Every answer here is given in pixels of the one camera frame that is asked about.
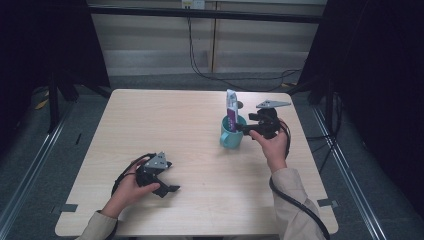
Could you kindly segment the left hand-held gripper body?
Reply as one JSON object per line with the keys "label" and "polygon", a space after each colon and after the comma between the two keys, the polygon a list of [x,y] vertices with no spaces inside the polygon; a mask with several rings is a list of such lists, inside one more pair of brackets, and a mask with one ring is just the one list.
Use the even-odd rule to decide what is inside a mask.
{"label": "left hand-held gripper body", "polygon": [[142,156],[145,161],[136,170],[136,182],[139,186],[147,186],[152,183],[159,183],[158,189],[162,188],[162,182],[158,175],[172,166],[172,163],[166,160],[165,153],[149,153]]}

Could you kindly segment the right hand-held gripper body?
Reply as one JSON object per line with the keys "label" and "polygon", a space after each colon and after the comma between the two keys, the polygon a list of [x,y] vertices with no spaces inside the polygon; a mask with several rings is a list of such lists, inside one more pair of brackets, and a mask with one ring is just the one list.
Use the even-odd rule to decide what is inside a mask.
{"label": "right hand-held gripper body", "polygon": [[259,116],[258,124],[260,126],[260,134],[265,139],[272,139],[276,136],[276,132],[282,129],[287,136],[290,136],[289,128],[279,120],[276,108],[289,106],[289,102],[265,100],[257,105]]}

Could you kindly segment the teal cup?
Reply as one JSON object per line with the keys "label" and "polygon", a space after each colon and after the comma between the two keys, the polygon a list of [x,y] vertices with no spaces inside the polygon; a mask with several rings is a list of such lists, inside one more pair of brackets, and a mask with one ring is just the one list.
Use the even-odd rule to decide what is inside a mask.
{"label": "teal cup", "polygon": [[239,116],[236,122],[233,122],[227,116],[222,119],[221,136],[219,139],[220,145],[222,147],[227,149],[235,149],[240,145],[243,138],[243,132],[236,129],[238,124],[245,125],[246,120],[242,116]]}

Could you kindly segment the white and purple toothpaste tube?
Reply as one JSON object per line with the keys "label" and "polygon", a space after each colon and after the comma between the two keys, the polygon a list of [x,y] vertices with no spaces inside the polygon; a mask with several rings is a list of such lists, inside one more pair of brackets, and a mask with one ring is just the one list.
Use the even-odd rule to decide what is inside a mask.
{"label": "white and purple toothpaste tube", "polygon": [[228,118],[228,128],[231,132],[236,131],[236,124],[238,123],[238,101],[237,95],[234,90],[228,89],[226,95],[226,108]]}

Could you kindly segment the person's right hand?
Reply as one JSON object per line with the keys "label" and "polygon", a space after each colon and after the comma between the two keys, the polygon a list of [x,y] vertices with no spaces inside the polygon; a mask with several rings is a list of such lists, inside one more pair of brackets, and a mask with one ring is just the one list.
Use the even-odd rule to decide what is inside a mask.
{"label": "person's right hand", "polygon": [[272,139],[264,138],[255,130],[251,130],[249,134],[261,146],[271,173],[287,167],[288,137],[283,130],[279,130],[278,134]]}

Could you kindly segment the person's left hand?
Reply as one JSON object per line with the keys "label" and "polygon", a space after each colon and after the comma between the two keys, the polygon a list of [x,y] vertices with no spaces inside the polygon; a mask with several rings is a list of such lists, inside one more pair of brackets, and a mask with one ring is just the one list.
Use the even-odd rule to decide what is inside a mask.
{"label": "person's left hand", "polygon": [[137,184],[136,170],[143,162],[144,159],[139,160],[124,174],[116,191],[101,210],[103,215],[117,219],[126,207],[136,203],[142,197],[160,187],[159,183],[152,183],[147,186],[139,186]]}

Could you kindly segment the black metal stand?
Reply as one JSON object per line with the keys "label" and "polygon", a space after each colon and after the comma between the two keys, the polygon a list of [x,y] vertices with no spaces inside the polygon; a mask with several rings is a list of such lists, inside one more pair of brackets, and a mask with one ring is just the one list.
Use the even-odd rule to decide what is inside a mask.
{"label": "black metal stand", "polygon": [[76,102],[79,98],[79,92],[76,89],[77,85],[82,85],[104,98],[109,98],[111,96],[110,91],[90,82],[76,73],[72,73],[70,70],[61,69],[53,71],[50,74],[48,85],[50,109],[49,133],[52,133],[60,122],[59,95],[62,95],[67,102]]}
{"label": "black metal stand", "polygon": [[334,108],[334,84],[331,79],[319,77],[318,75],[306,81],[300,81],[296,86],[291,87],[287,94],[293,96],[300,92],[307,92],[310,105],[318,106],[324,101],[324,125],[329,135],[333,135],[333,108]]}

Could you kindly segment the grey tape strip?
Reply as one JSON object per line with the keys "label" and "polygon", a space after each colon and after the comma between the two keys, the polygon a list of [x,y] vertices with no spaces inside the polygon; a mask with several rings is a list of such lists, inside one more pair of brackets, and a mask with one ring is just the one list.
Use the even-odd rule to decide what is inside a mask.
{"label": "grey tape strip", "polygon": [[51,210],[51,213],[61,214],[62,212],[75,212],[77,207],[77,204],[62,204],[59,206],[54,206]]}
{"label": "grey tape strip", "polygon": [[320,207],[324,207],[324,206],[330,206],[332,208],[336,208],[339,206],[338,202],[336,200],[331,200],[331,199],[319,199],[317,200],[317,203]]}

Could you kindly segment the dark curtain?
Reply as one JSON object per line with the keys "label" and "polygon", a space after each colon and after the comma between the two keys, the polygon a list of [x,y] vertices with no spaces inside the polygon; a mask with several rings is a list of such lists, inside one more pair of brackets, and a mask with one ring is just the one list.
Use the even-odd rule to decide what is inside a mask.
{"label": "dark curtain", "polygon": [[110,96],[87,0],[0,0],[0,154],[36,88],[53,86],[73,101],[77,84]]}
{"label": "dark curtain", "polygon": [[368,149],[424,215],[424,0],[327,0],[300,83],[337,91]]}

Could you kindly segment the black horizontal bar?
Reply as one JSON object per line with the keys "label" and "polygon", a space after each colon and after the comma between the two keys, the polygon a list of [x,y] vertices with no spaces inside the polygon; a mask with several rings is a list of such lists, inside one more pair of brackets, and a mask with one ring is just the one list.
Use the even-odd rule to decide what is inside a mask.
{"label": "black horizontal bar", "polygon": [[129,16],[154,16],[154,17],[185,17],[204,19],[247,20],[267,22],[289,22],[319,24],[323,18],[312,15],[291,15],[274,13],[253,13],[221,10],[197,10],[175,8],[144,8],[144,7],[120,7],[113,5],[89,4],[88,9],[92,14],[111,14]]}

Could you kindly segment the yellow floor scrap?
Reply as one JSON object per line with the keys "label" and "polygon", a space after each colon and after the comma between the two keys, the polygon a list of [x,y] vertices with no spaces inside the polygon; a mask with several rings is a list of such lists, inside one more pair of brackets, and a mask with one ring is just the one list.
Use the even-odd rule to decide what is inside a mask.
{"label": "yellow floor scrap", "polygon": [[35,106],[35,110],[40,110],[42,109],[47,102],[49,101],[49,91],[46,91],[44,96],[41,98],[41,100],[39,101],[39,103]]}

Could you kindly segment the metal floor rail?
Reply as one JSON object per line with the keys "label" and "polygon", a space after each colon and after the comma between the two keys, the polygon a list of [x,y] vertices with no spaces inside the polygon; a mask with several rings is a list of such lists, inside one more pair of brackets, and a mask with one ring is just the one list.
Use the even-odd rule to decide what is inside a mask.
{"label": "metal floor rail", "polygon": [[63,115],[59,117],[56,125],[49,130],[46,135],[41,147],[37,154],[27,166],[25,175],[20,180],[19,185],[12,195],[11,199],[4,208],[4,211],[0,214],[0,239],[5,239],[10,231],[25,199],[27,198],[28,192],[32,188],[36,178],[40,174],[40,171],[45,164],[46,159],[50,155],[57,139],[61,135],[62,129],[65,125],[65,121],[68,119],[70,112],[74,108],[74,103],[66,103],[63,110]]}
{"label": "metal floor rail", "polygon": [[335,137],[331,137],[324,125],[324,114],[322,111],[314,107],[313,108],[314,116],[317,120],[321,132],[324,134],[326,143],[329,146],[329,152],[332,154],[338,169],[344,179],[344,182],[350,192],[350,195],[355,202],[355,205],[364,221],[368,232],[370,233],[373,240],[387,240],[386,234],[383,231],[383,228],[380,224],[380,221],[375,215],[374,210],[372,209],[369,201],[365,197],[359,183],[350,167],[347,158],[345,157],[343,151],[341,150],[339,144]]}

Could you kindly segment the white wall socket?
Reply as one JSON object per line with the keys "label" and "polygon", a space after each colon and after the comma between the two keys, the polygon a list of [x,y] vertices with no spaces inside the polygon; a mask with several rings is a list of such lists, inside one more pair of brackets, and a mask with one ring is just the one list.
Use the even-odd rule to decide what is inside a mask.
{"label": "white wall socket", "polygon": [[205,0],[181,0],[183,9],[204,10]]}

